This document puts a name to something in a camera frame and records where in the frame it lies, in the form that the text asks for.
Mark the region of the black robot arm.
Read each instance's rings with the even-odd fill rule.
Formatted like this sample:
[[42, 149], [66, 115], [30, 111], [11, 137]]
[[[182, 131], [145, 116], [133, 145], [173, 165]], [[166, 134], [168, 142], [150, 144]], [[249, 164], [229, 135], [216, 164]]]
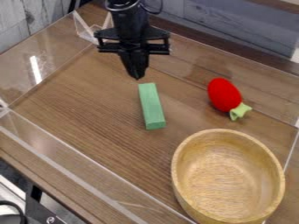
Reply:
[[145, 7], [144, 0], [105, 0], [113, 27], [93, 32], [97, 50], [114, 53], [128, 75], [136, 80], [145, 76], [149, 55], [169, 54], [168, 31], [149, 25], [148, 14], [158, 14]]

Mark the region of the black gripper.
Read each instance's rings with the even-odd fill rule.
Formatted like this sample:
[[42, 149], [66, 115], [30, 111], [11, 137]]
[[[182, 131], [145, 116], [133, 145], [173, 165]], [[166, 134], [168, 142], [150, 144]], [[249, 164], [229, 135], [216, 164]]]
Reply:
[[[141, 5], [130, 8], [109, 6], [113, 27], [93, 33], [102, 53], [117, 53], [129, 76], [141, 79], [148, 68], [148, 53], [169, 54], [169, 32], [149, 25], [148, 14]], [[134, 53], [134, 66], [128, 52]]]

